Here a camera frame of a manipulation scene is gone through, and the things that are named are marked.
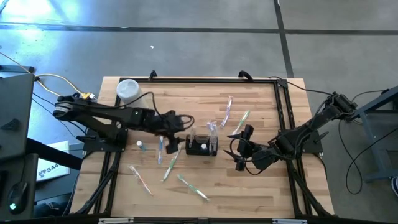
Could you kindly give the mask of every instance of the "gray metal stand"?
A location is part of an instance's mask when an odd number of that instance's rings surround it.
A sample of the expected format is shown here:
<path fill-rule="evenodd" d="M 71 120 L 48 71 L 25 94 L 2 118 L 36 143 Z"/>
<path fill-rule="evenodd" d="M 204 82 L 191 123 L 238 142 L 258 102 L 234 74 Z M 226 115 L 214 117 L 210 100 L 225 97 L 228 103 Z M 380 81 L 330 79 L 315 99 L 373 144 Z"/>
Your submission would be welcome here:
<path fill-rule="evenodd" d="M 350 121 L 355 118 L 361 118 L 370 143 L 377 141 L 380 135 L 398 128 L 398 110 L 377 110 L 396 98 L 398 98 L 398 86 L 358 108 L 355 114 L 350 117 Z M 396 151 L 396 149 L 391 149 L 391 147 L 389 149 L 393 140 L 394 138 L 384 139 L 371 148 L 378 171 L 366 175 L 364 177 L 365 182 L 398 176 L 398 169 L 393 168 L 389 157 L 390 151 Z"/>

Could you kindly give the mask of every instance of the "cable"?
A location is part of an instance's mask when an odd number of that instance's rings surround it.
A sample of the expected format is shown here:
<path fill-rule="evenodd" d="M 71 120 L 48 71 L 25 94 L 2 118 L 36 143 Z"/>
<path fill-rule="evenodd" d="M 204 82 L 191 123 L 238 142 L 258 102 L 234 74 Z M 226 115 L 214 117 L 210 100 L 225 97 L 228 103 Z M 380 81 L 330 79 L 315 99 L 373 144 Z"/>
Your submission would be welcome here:
<path fill-rule="evenodd" d="M 313 153 L 313 155 L 314 155 L 315 157 L 317 157 L 317 158 L 321 161 L 321 163 L 322 163 L 322 165 L 323 165 L 323 169 L 325 170 L 325 176 L 326 176 L 326 179 L 327 179 L 327 178 L 328 178 L 328 172 L 326 171 L 325 162 L 323 161 L 323 159 L 322 159 L 318 154 Z"/>
<path fill-rule="evenodd" d="M 14 59 L 8 57 L 6 54 L 0 52 L 1 55 L 5 56 L 6 58 L 8 58 L 9 60 L 11 60 L 12 62 L 16 63 L 18 66 L 20 66 L 23 70 L 25 70 L 25 72 L 34 75 L 32 72 L 28 71 L 28 69 L 26 69 L 25 67 L 23 67 L 20 63 L 18 63 L 17 61 L 15 61 Z M 39 75 L 35 75 L 35 77 L 38 78 L 38 80 L 36 80 L 46 91 L 48 91 L 49 93 L 52 93 L 56 96 L 60 96 L 58 93 L 49 90 L 47 87 L 45 87 L 45 85 L 40 81 L 40 77 L 41 76 L 52 76 L 52 77 L 57 77 L 57 78 L 61 78 L 63 80 L 65 80 L 70 86 L 72 86 L 72 88 L 74 88 L 79 94 L 84 95 L 84 93 L 82 93 L 72 82 L 70 82 L 69 80 L 67 80 L 65 77 L 60 76 L 60 75 L 56 75 L 56 74 L 50 74 L 50 73 L 43 73 L 43 74 L 39 74 Z"/>
<path fill-rule="evenodd" d="M 246 162 L 244 163 L 244 168 L 246 169 L 246 171 L 249 173 L 249 174 L 251 174 L 251 175 L 259 175 L 259 174 L 261 174 L 262 173 L 262 171 L 264 171 L 265 169 L 263 169 L 263 170 L 260 170 L 257 174 L 254 174 L 254 173 L 252 173 L 249 169 L 248 169 L 248 167 L 246 166 Z"/>
<path fill-rule="evenodd" d="M 351 100 L 351 102 L 354 102 L 354 100 L 355 100 L 357 97 L 359 97 L 359 96 L 361 96 L 361 95 L 363 95 L 363 94 L 366 94 L 366 93 L 377 93 L 377 92 L 381 92 L 381 91 L 384 91 L 384 90 L 373 90 L 373 91 L 365 91 L 365 92 L 359 93 L 359 94 L 357 94 L 356 96 L 354 96 L 354 98 Z M 353 120 L 353 121 L 354 121 L 354 123 L 356 123 L 356 124 L 362 124 L 362 123 L 360 123 L 359 121 L 355 121 L 355 120 Z M 347 190 L 348 190 L 348 192 L 349 192 L 350 194 L 356 195 L 356 194 L 359 194 L 359 193 L 362 191 L 362 186 L 363 186 L 362 181 L 363 181 L 363 177 L 362 177 L 362 173 L 361 173 L 361 171 L 360 171 L 358 165 L 355 163 L 354 158 L 353 158 L 352 155 L 349 153 L 349 151 L 348 151 L 348 149 L 347 149 L 347 147 L 346 147 L 346 144 L 344 143 L 343 137 L 341 136 L 341 120 L 338 122 L 338 136 L 339 136 L 339 138 L 340 138 L 340 141 L 341 141 L 341 144 L 343 145 L 344 150 L 347 152 L 349 158 L 351 159 L 351 164 L 350 164 L 349 167 L 351 168 L 352 164 L 354 164 L 354 166 L 355 166 L 355 168 L 356 168 L 356 170 L 358 171 L 358 174 L 359 174 L 360 186 L 359 186 L 359 189 L 358 189 L 356 192 L 353 192 L 353 191 L 351 191 L 351 190 L 349 189 L 349 187 L 348 187 L 348 171 L 347 171 L 347 175 L 346 175 L 346 188 L 347 188 Z"/>
<path fill-rule="evenodd" d="M 32 100 L 52 115 L 52 113 L 51 113 L 47 108 L 45 108 L 43 105 L 41 105 L 40 103 L 38 103 L 35 99 L 32 98 Z M 64 126 L 66 127 L 66 129 L 68 130 L 68 132 L 69 132 L 73 137 L 76 137 L 74 134 L 72 134 L 72 132 L 69 130 L 69 128 L 68 128 L 64 123 L 62 123 L 60 120 L 57 120 L 57 121 L 59 121 L 62 125 L 64 125 Z"/>
<path fill-rule="evenodd" d="M 82 131 L 83 134 L 86 134 L 86 132 L 85 132 L 81 127 L 79 127 L 77 124 L 75 124 L 75 123 L 73 123 L 73 122 L 71 122 L 71 121 L 68 121 L 68 123 L 74 125 L 74 126 L 75 126 L 76 128 L 78 128 L 80 131 Z"/>
<path fill-rule="evenodd" d="M 270 77 L 268 77 L 268 78 L 278 78 L 278 79 L 283 79 L 283 78 L 281 78 L 281 77 L 277 77 L 277 76 L 270 76 Z M 289 81 L 287 81 L 287 80 L 286 80 L 286 82 L 287 82 L 287 83 L 289 83 L 289 84 L 291 84 L 291 85 L 293 85 L 293 86 L 296 86 L 297 88 L 299 88 L 299 89 L 301 89 L 301 90 L 304 90 L 304 91 L 310 91 L 310 92 L 314 92 L 314 93 L 323 93 L 323 94 L 326 94 L 326 95 L 329 95 L 329 96 L 331 96 L 331 95 L 332 95 L 331 93 L 327 93 L 327 92 L 324 92 L 324 91 L 304 89 L 304 88 L 302 88 L 302 87 L 299 87 L 298 85 L 296 85 L 296 84 L 293 84 L 293 83 L 291 83 L 291 82 L 289 82 Z"/>
<path fill-rule="evenodd" d="M 35 95 L 36 97 L 40 98 L 41 100 L 46 101 L 46 102 L 49 103 L 49 104 L 55 106 L 55 104 L 51 103 L 50 101 L 46 100 L 45 98 L 42 98 L 41 96 L 37 95 L 36 93 L 33 93 L 33 95 Z"/>
<path fill-rule="evenodd" d="M 249 142 L 246 141 L 246 139 L 244 139 L 244 138 L 234 138 L 229 143 L 229 150 L 231 151 L 232 155 L 235 155 L 234 151 L 232 150 L 232 143 L 234 143 L 235 140 L 242 140 L 245 144 L 247 144 L 251 148 L 251 145 L 249 144 Z"/>
<path fill-rule="evenodd" d="M 73 188 L 72 188 L 72 193 L 70 194 L 67 206 L 65 207 L 65 210 L 63 211 L 61 216 L 64 216 L 69 208 L 69 204 L 72 201 L 73 196 L 75 195 L 75 190 L 76 190 L 76 184 L 77 184 L 77 180 L 79 179 L 79 174 L 76 176 L 76 180 L 75 183 L 73 184 Z"/>
<path fill-rule="evenodd" d="M 177 115 L 177 117 L 180 118 L 189 118 L 189 121 L 183 122 L 183 124 L 189 124 L 188 126 L 184 126 L 184 129 L 188 129 L 191 128 L 194 124 L 195 124 L 195 118 L 191 115 L 187 115 L 187 114 L 182 114 L 182 115 Z"/>
<path fill-rule="evenodd" d="M 365 91 L 365 92 L 363 92 L 363 93 L 360 93 L 360 94 L 354 96 L 354 98 L 351 100 L 351 102 L 354 103 L 354 100 L 355 100 L 357 97 L 359 97 L 359 96 L 361 96 L 361 95 L 363 95 L 363 94 L 365 94 L 365 93 L 379 93 L 379 92 L 382 92 L 382 91 L 385 91 L 385 90 Z M 356 123 L 356 124 L 362 125 L 362 122 L 360 122 L 360 121 L 353 120 L 353 122 Z"/>
<path fill-rule="evenodd" d="M 354 158 L 353 158 L 352 155 L 349 153 L 349 151 L 348 151 L 348 149 L 347 149 L 347 147 L 346 147 L 346 144 L 345 144 L 344 141 L 343 141 L 343 137 L 341 136 L 341 128 L 340 128 L 340 126 L 341 126 L 341 120 L 338 122 L 338 136 L 339 136 L 339 138 L 340 138 L 340 141 L 341 141 L 341 143 L 342 143 L 342 145 L 343 145 L 344 150 L 347 152 L 349 158 L 350 158 L 351 161 L 352 161 L 351 163 L 353 163 L 353 164 L 355 165 L 355 168 L 356 168 L 356 170 L 358 171 L 359 179 L 360 179 L 360 183 L 361 183 L 360 186 L 359 186 L 359 190 L 358 190 L 357 192 L 353 192 L 353 191 L 351 191 L 351 190 L 349 189 L 348 184 L 347 184 L 347 178 L 346 178 L 346 188 L 347 188 L 347 190 L 348 190 L 348 192 L 349 192 L 350 194 L 356 195 L 356 194 L 359 194 L 359 193 L 362 191 L 362 173 L 361 173 L 361 171 L 360 171 L 358 165 L 355 163 Z"/>
<path fill-rule="evenodd" d="M 46 100 L 45 98 L 42 98 L 41 96 L 39 96 L 39 95 L 37 95 L 36 93 L 33 93 L 36 97 L 39 97 L 41 100 L 44 100 L 44 101 L 46 101 L 47 103 L 49 103 L 49 104 L 51 104 L 51 105 L 53 105 L 53 106 L 55 106 L 53 103 L 51 103 L 51 102 L 49 102 L 48 100 Z M 83 134 L 86 134 L 86 132 L 81 128 L 81 127 L 79 127 L 77 124 L 75 124 L 75 123 L 73 123 L 73 122 L 71 122 L 71 121 L 67 121 L 68 123 L 70 123 L 70 124 L 72 124 L 72 125 L 74 125 L 76 128 L 78 128 L 80 131 L 82 131 L 82 133 Z"/>
<path fill-rule="evenodd" d="M 392 131 L 390 131 L 390 132 L 388 132 L 387 134 L 385 134 L 383 137 L 381 137 L 381 138 L 379 138 L 378 140 L 376 140 L 376 141 L 375 141 L 374 143 L 372 143 L 370 146 L 368 146 L 367 148 L 363 149 L 363 150 L 353 159 L 353 161 L 349 164 L 348 169 L 347 169 L 347 173 L 346 173 L 346 188 L 347 188 L 347 190 L 348 190 L 351 194 L 353 194 L 353 193 L 352 193 L 352 192 L 349 190 L 349 188 L 348 188 L 348 173 L 349 173 L 349 170 L 351 169 L 351 166 L 352 166 L 353 164 L 355 164 L 355 166 L 356 166 L 355 160 L 356 160 L 362 153 L 364 153 L 364 152 L 366 152 L 368 149 L 370 149 L 373 145 L 375 145 L 376 143 L 378 143 L 379 141 L 383 140 L 385 137 L 387 137 L 388 135 L 390 135 L 391 133 L 393 133 L 394 131 L 397 131 L 397 130 L 398 130 L 398 128 L 393 129 Z M 357 192 L 355 192 L 355 194 L 360 193 L 361 190 L 362 190 L 362 176 L 361 176 L 361 186 L 360 186 L 359 190 L 358 190 Z"/>
<path fill-rule="evenodd" d="M 22 182 L 22 180 L 24 179 L 24 174 L 25 174 L 25 164 L 26 164 L 26 161 L 25 161 L 25 157 L 24 157 L 24 165 L 22 166 L 22 174 L 21 174 L 21 180 L 20 180 L 20 182 Z"/>

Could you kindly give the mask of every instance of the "computer mouse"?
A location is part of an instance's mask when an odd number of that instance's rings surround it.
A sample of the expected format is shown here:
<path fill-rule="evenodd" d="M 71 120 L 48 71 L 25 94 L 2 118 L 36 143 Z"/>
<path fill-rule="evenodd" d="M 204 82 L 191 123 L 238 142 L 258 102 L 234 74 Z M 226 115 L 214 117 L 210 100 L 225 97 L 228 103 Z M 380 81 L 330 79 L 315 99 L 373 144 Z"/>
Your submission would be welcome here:
<path fill-rule="evenodd" d="M 14 184 L 8 193 L 8 209 L 11 214 L 20 214 L 26 208 L 27 182 Z"/>

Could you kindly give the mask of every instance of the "yellow cable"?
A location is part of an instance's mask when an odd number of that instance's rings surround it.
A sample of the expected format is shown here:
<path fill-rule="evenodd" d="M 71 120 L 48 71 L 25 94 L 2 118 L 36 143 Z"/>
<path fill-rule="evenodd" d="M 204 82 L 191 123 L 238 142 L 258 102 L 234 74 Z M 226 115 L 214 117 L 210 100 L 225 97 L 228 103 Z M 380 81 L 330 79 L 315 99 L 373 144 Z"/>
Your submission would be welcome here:
<path fill-rule="evenodd" d="M 3 56 L 5 56 L 6 58 L 8 58 L 9 60 L 13 61 L 14 63 L 16 63 L 18 66 L 20 66 L 23 70 L 25 70 L 27 73 L 29 74 L 33 74 L 32 72 L 28 71 L 28 69 L 26 69 L 25 67 L 23 67 L 20 63 L 18 63 L 17 61 L 15 61 L 14 59 L 8 57 L 6 54 L 0 52 L 0 54 L 2 54 Z M 62 77 L 60 75 L 56 75 L 56 74 L 49 74 L 49 73 L 44 73 L 44 74 L 39 74 L 39 75 L 35 75 L 35 77 L 40 77 L 40 76 L 52 76 L 52 77 L 57 77 L 57 78 L 61 78 L 63 80 L 65 80 L 70 86 L 72 86 L 73 89 L 75 89 L 80 95 L 85 95 L 84 93 L 82 93 L 78 88 L 76 88 L 76 86 L 74 84 L 72 84 L 69 80 L 67 80 L 65 77 Z M 47 87 L 45 87 L 45 85 L 40 81 L 37 80 L 37 82 L 43 87 L 43 89 L 47 90 L 48 92 L 54 94 L 55 96 L 60 96 L 58 93 L 49 90 Z"/>

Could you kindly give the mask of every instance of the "black strap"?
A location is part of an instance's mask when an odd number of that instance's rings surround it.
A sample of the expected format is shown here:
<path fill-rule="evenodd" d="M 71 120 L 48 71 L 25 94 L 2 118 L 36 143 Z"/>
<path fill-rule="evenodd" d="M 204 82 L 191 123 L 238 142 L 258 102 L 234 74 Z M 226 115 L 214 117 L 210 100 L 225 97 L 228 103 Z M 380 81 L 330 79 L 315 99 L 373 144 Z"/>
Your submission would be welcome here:
<path fill-rule="evenodd" d="M 247 78 L 248 81 L 250 82 L 254 82 L 253 78 L 250 76 L 250 74 L 248 74 L 247 72 L 245 72 L 244 70 L 241 70 L 238 74 L 238 78 Z"/>
<path fill-rule="evenodd" d="M 157 74 L 156 74 L 156 71 L 155 70 L 152 70 L 151 72 L 150 72 L 150 75 L 149 75 L 149 81 L 151 82 L 152 81 L 152 79 L 154 78 L 154 77 L 156 77 L 157 76 Z"/>

